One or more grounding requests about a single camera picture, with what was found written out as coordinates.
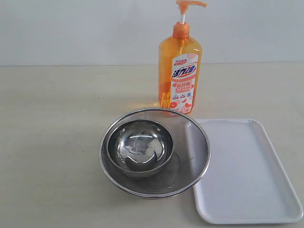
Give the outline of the orange dish soap pump bottle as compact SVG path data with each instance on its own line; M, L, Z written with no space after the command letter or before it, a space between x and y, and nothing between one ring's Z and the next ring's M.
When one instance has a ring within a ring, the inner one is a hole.
M185 21L191 5L207 7L197 0L176 1L180 20L173 26L172 36L159 45L158 101L160 107L189 114L195 104L202 47L190 37L190 26Z

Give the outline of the small stainless steel bowl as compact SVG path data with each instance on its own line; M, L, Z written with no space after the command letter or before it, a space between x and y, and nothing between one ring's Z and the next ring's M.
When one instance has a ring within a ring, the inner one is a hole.
M162 171L171 160L175 146L166 126L144 119L120 124L105 142L111 164L133 179L148 178Z

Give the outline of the steel mesh strainer basket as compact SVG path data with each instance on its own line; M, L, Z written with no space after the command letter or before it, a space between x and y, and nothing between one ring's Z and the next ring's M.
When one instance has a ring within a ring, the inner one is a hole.
M124 176L110 162L106 139L120 124L135 119L157 121L168 128L174 140L174 152L167 166L158 174L133 179ZM192 118L164 108L145 108L116 120L105 132L99 145L99 161L104 174L122 190L144 198L165 198L194 186L206 173L211 158L209 139Z

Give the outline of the white plastic tray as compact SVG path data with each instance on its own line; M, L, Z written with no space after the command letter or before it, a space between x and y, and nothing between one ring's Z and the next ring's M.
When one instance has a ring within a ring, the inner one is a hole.
M263 127L254 119L198 119L211 147L194 186L195 204L211 224L296 223L303 207Z

